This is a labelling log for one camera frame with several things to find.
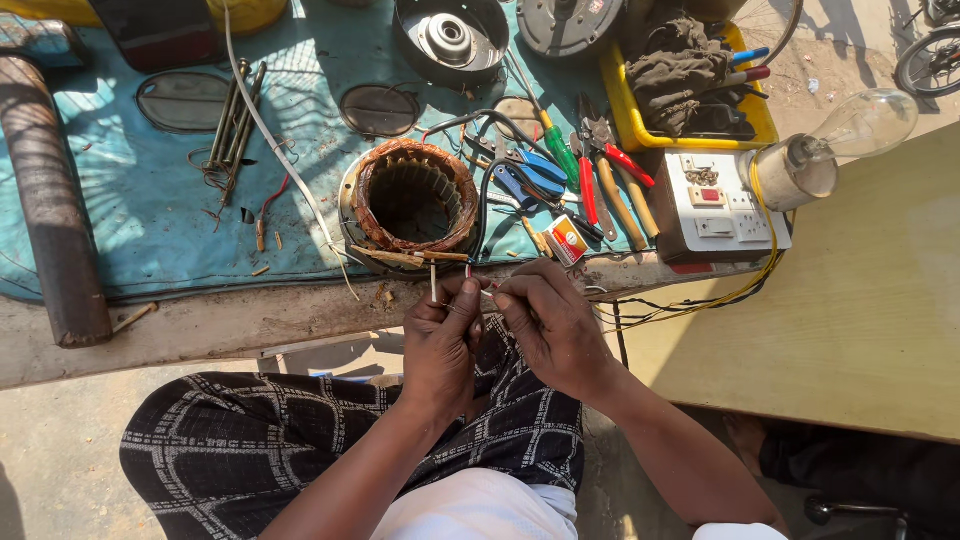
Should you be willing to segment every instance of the motorcycle wheel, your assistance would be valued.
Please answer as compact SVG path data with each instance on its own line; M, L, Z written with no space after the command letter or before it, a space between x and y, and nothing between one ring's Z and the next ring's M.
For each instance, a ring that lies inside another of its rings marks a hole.
M940 42L943 43L930 50L931 45ZM910 45L897 62L897 87L921 98L942 97L960 89L960 59L936 73L930 69L930 61L944 47L960 50L960 27L941 30Z

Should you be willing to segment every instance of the white shirt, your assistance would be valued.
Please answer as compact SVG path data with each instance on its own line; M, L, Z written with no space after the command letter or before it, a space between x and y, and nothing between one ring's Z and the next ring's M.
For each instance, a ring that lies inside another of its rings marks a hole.
M466 469L397 499L371 539L517 538L576 540L576 498L552 485L526 485L491 469ZM786 540L762 524L712 524L693 540Z

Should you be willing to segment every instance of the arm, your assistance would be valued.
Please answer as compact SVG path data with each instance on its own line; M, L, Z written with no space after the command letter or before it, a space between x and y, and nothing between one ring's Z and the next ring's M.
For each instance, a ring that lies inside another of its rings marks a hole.
M370 538L417 465L473 398L472 350L483 332L479 287L486 285L444 281L436 304L427 295L407 312L399 400L260 538ZM449 315L444 304L454 305Z
M613 357L589 302L560 265L545 258L524 265L498 291L496 304L537 377L616 422L684 521L761 523L788 534L743 463Z

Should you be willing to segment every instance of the concrete floor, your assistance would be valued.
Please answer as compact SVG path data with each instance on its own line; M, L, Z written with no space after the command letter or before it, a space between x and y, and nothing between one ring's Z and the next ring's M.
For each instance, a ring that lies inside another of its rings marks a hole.
M774 6L784 0L769 0ZM900 26L918 0L806 0L801 27L764 85L781 137L816 128L843 97L893 86L897 54L920 34ZM923 22L920 31L925 33ZM810 94L807 80L820 80ZM915 135L958 119L957 97L924 100ZM671 289L677 298L698 297ZM631 343L628 351L642 351ZM162 530L120 470L120 435L139 404L169 380L200 371L279 370L336 375L402 371L402 335L375 337L286 356L280 363L236 361L148 368L0 392L0 534L3 538L162 538ZM689 414L722 440L719 415ZM584 538L681 539L690 530L666 507L615 425L585 417L588 466L578 498ZM835 521L816 528L803 516L805 491L763 482L798 539L892 538L885 522Z

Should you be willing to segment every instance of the bulb holder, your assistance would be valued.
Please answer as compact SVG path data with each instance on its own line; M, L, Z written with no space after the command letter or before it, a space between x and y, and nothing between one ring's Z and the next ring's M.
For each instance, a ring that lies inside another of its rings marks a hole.
M763 202L771 211L794 210L826 199L836 190L839 170L836 160L798 162L796 149L802 146L805 137L807 135L793 135L774 146L748 152L740 158L740 177L747 189L753 191L750 164L759 152L756 173Z

